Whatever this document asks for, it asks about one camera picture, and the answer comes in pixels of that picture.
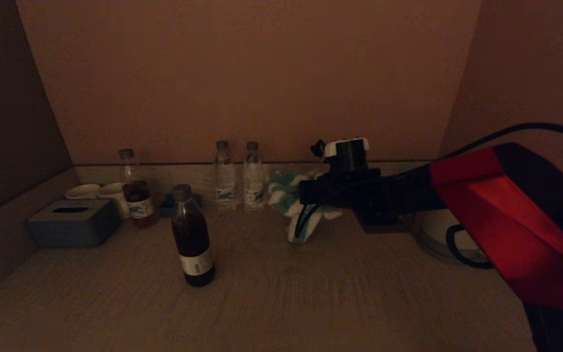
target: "wall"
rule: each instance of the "wall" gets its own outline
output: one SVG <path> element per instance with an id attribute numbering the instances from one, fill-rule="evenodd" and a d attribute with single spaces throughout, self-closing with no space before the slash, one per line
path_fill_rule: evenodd
<path id="1" fill-rule="evenodd" d="M 0 205 L 71 167 L 13 0 L 0 0 Z"/>
<path id="2" fill-rule="evenodd" d="M 79 184 L 13 0 L 0 0 L 0 282 L 37 249 L 25 221 Z"/>
<path id="3" fill-rule="evenodd" d="M 441 154 L 522 122 L 563 124 L 563 1 L 485 0 Z M 505 136 L 563 171 L 563 136 Z"/>
<path id="4" fill-rule="evenodd" d="M 210 162 L 215 141 L 314 160 L 437 155 L 479 0 L 18 0 L 73 162 Z"/>

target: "towel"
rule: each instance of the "towel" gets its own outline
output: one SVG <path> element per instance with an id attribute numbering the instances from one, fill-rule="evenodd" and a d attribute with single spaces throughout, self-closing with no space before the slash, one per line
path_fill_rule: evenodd
<path id="1" fill-rule="evenodd" d="M 304 180 L 313 180 L 322 176 L 323 173 L 316 171 L 302 173 L 299 171 L 280 172 L 276 171 L 268 176 L 268 193 L 270 198 L 268 204 L 273 209 L 279 211 L 290 218 L 288 226 L 288 242 L 302 244 L 310 238 L 314 229 L 322 218 L 333 220 L 342 215 L 342 209 L 331 205 L 321 205 L 319 209 L 310 216 L 308 222 L 303 227 L 301 234 L 295 238 L 295 228 L 299 220 L 299 213 L 303 209 L 303 205 L 299 202 L 299 182 Z M 303 217 L 307 215 L 314 205 L 308 205 Z"/>

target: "white cup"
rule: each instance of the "white cup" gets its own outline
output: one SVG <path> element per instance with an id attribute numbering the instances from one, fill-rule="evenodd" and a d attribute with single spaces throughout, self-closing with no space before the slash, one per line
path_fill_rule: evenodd
<path id="1" fill-rule="evenodd" d="M 65 193 L 66 199 L 97 199 L 97 192 L 101 188 L 96 183 L 73 187 Z"/>
<path id="2" fill-rule="evenodd" d="M 125 194 L 123 194 L 123 184 L 121 182 L 110 183 L 101 187 L 97 196 L 100 199 L 112 199 L 114 205 L 119 209 L 119 214 L 121 214 L 121 219 L 125 220 L 130 217 L 130 207 L 127 205 L 125 200 Z"/>

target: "white label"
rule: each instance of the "white label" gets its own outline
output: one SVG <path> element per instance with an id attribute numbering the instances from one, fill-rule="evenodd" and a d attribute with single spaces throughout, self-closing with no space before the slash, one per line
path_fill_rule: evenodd
<path id="1" fill-rule="evenodd" d="M 214 264 L 212 256 L 210 256 L 210 248 L 203 252 L 201 256 L 179 256 L 179 259 L 181 259 L 181 267 L 184 269 L 184 272 L 192 276 L 205 274 L 208 270 L 212 269 L 212 265 Z"/>
<path id="2" fill-rule="evenodd" d="M 130 214 L 134 219 L 146 218 L 153 214 L 153 203 L 151 198 L 147 198 L 141 202 L 127 202 L 130 208 Z"/>
<path id="3" fill-rule="evenodd" d="M 264 190 L 244 189 L 244 203 L 246 205 L 260 205 L 264 201 Z"/>
<path id="4" fill-rule="evenodd" d="M 217 189 L 217 203 L 233 204 L 235 199 L 236 190 L 233 187 L 230 189 Z"/>

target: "tissue box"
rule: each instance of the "tissue box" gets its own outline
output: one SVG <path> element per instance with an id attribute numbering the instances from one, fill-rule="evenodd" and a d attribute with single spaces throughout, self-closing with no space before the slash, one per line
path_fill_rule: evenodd
<path id="1" fill-rule="evenodd" d="M 58 200 L 29 220 L 27 227 L 42 248 L 96 247 L 121 223 L 109 200 Z"/>

